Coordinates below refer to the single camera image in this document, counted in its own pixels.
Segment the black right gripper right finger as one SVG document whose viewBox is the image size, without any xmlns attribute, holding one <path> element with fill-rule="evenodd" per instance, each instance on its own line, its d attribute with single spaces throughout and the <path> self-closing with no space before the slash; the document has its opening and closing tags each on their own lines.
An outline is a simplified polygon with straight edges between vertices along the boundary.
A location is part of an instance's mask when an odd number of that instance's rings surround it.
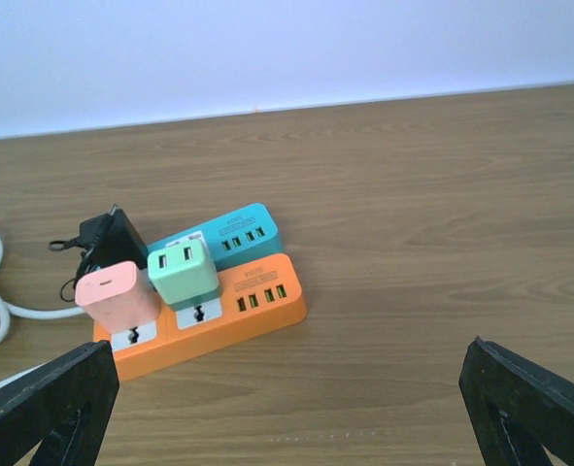
<svg viewBox="0 0 574 466">
<path fill-rule="evenodd" d="M 574 465 L 574 383 L 477 337 L 458 386 L 487 465 Z"/>
</svg>

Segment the black power adapter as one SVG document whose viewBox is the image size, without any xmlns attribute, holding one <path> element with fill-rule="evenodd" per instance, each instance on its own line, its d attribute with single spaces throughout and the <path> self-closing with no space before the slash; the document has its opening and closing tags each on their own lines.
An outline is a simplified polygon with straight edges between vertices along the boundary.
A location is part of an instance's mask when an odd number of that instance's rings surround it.
<svg viewBox="0 0 574 466">
<path fill-rule="evenodd" d="M 69 284 L 76 288 L 79 279 L 88 273 L 125 261 L 133 262 L 140 270 L 147 268 L 148 247 L 118 205 L 113 205 L 105 214 L 84 220 L 76 237 L 54 240 L 48 245 L 48 249 L 55 252 L 71 248 L 82 249 L 81 259 L 74 277 L 59 290 L 63 302 L 72 301 L 65 295 L 65 288 Z"/>
</svg>

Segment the teal power strip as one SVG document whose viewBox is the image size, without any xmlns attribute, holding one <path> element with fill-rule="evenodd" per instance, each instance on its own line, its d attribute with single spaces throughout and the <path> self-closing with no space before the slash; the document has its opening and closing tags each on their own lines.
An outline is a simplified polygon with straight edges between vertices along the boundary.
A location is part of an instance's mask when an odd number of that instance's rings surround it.
<svg viewBox="0 0 574 466">
<path fill-rule="evenodd" d="M 262 203 L 252 203 L 158 240 L 148 245 L 148 251 L 191 239 L 203 242 L 219 272 L 284 251 L 278 226 Z"/>
</svg>

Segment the pink charger plug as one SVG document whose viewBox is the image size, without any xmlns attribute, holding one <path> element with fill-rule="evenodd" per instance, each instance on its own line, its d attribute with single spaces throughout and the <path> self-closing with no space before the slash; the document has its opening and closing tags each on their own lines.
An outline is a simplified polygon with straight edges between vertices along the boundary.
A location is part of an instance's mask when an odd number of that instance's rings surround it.
<svg viewBox="0 0 574 466">
<path fill-rule="evenodd" d="M 75 303 L 110 334 L 155 321 L 160 312 L 152 285 L 132 261 L 81 277 L 75 289 Z"/>
</svg>

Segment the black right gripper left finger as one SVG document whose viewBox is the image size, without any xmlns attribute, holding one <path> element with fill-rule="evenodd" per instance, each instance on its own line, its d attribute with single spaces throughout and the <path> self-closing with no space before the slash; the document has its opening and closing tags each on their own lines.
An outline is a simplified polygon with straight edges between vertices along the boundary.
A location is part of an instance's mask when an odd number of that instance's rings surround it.
<svg viewBox="0 0 574 466">
<path fill-rule="evenodd" d="M 107 340 L 0 382 L 0 465 L 95 464 L 118 389 Z"/>
</svg>

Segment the orange power strip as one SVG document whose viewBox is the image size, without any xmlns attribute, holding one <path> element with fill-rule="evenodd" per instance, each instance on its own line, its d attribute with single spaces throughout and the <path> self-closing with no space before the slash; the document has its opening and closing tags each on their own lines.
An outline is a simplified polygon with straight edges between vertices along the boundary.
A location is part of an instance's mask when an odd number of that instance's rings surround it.
<svg viewBox="0 0 574 466">
<path fill-rule="evenodd" d="M 218 273 L 220 296 L 155 321 L 93 340 L 110 342 L 118 378 L 130 381 L 302 321 L 307 307 L 290 257 L 275 253 Z"/>
</svg>

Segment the green charger plug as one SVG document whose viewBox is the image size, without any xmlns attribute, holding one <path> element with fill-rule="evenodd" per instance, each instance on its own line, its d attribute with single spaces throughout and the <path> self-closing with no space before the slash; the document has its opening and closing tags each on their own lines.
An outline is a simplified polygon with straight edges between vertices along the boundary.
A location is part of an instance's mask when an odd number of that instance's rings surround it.
<svg viewBox="0 0 574 466">
<path fill-rule="evenodd" d="M 217 268 L 200 239 L 153 250 L 148 275 L 162 301 L 175 311 L 219 296 Z"/>
</svg>

